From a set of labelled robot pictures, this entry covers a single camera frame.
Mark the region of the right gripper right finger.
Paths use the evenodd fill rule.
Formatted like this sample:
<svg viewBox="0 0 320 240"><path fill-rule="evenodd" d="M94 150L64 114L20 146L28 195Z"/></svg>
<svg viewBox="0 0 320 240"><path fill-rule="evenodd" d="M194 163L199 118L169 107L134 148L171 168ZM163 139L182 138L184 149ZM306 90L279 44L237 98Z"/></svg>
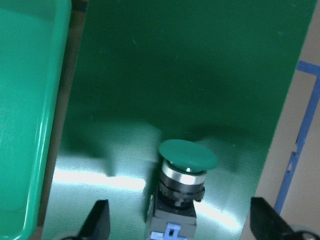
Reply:
<svg viewBox="0 0 320 240"><path fill-rule="evenodd" d="M257 240L319 240L308 230L293 230L263 197L250 200L250 230Z"/></svg>

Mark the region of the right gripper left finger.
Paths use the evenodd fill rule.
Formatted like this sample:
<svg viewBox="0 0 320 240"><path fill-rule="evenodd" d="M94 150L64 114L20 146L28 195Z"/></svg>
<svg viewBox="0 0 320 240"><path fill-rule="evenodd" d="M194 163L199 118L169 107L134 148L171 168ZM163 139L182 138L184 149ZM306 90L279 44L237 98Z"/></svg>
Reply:
<svg viewBox="0 0 320 240"><path fill-rule="evenodd" d="M62 240L108 240L110 237L110 206L107 199L95 202L81 229L74 236Z"/></svg>

